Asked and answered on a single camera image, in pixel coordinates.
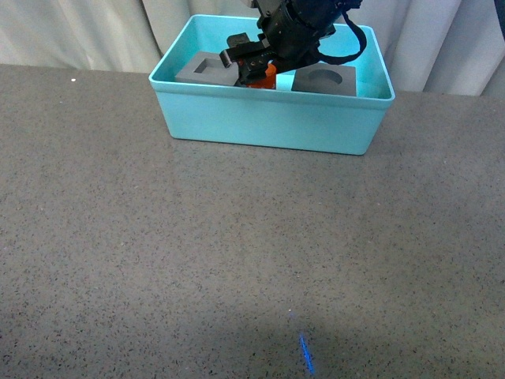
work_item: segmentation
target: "black cable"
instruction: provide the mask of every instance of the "black cable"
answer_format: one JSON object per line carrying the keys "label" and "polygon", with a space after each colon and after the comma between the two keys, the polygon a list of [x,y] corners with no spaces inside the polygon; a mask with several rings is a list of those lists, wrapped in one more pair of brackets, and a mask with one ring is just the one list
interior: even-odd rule
{"label": "black cable", "polygon": [[495,0],[496,13],[498,13],[499,26],[502,28],[505,39],[505,0]]}
{"label": "black cable", "polygon": [[356,54],[347,55],[346,57],[331,57],[317,51],[316,57],[320,61],[326,62],[330,65],[343,65],[344,63],[352,62],[353,60],[357,59],[361,54],[363,54],[363,51],[365,51],[367,45],[365,32],[363,32],[360,27],[358,27],[355,23],[353,23],[349,19],[349,16],[347,16],[347,11],[345,9],[342,11],[342,15],[344,16],[346,24],[349,26],[349,28],[353,31],[354,35],[357,37],[357,40],[360,43],[360,50]]}

